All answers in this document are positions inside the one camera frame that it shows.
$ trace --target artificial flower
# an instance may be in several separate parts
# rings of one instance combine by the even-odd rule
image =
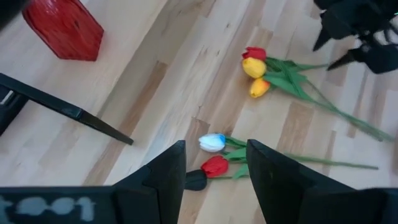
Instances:
[[[185,177],[185,190],[203,190],[207,186],[207,176],[205,171],[199,169],[187,172]]]
[[[263,78],[257,78],[253,81],[250,87],[250,96],[253,98],[257,98],[262,96],[269,90],[271,84],[265,81]]]
[[[225,147],[223,134],[206,134],[199,138],[200,148],[207,152],[219,152]]]
[[[265,61],[267,58],[267,52],[260,47],[246,47],[246,52],[242,54],[242,57],[243,59],[251,57]]]
[[[252,78],[260,78],[267,72],[266,63],[252,57],[243,59],[242,67],[244,72]]]
[[[208,178],[223,175],[228,170],[228,161],[223,156],[213,156],[207,160],[201,167]]]

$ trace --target wooden floor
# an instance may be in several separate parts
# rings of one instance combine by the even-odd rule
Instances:
[[[273,57],[321,64],[358,44],[353,39],[332,41],[314,53],[320,27],[312,0],[169,0],[117,84],[116,89],[130,88],[130,94],[115,91],[112,97],[118,100],[110,100],[99,114],[130,134],[134,145],[109,141],[88,161],[49,162],[46,168],[76,167],[76,178],[58,175],[62,184],[113,184],[185,139],[188,169],[198,169],[212,155],[200,150],[197,139],[222,132],[257,139],[278,151],[379,166],[374,171],[308,164],[355,188],[398,187],[394,143],[377,142],[335,115],[280,91],[258,99],[248,94],[251,80],[240,67],[248,45],[264,47]],[[340,109],[395,136],[395,73],[375,76],[353,63],[305,74]],[[112,116],[112,110],[125,110],[125,117]],[[70,153],[87,152],[54,156]],[[48,154],[45,159],[52,160]],[[12,180],[2,183],[29,185]],[[41,180],[35,185],[54,184]],[[241,179],[212,181],[204,191],[184,192],[179,223],[265,221],[250,181]]]

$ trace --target red glass vase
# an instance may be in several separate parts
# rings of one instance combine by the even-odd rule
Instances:
[[[97,59],[104,29],[79,0],[32,0],[22,14],[57,57]]]

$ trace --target white tulip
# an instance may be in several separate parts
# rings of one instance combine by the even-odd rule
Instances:
[[[223,134],[206,134],[199,138],[200,148],[207,152],[219,152],[225,147]]]

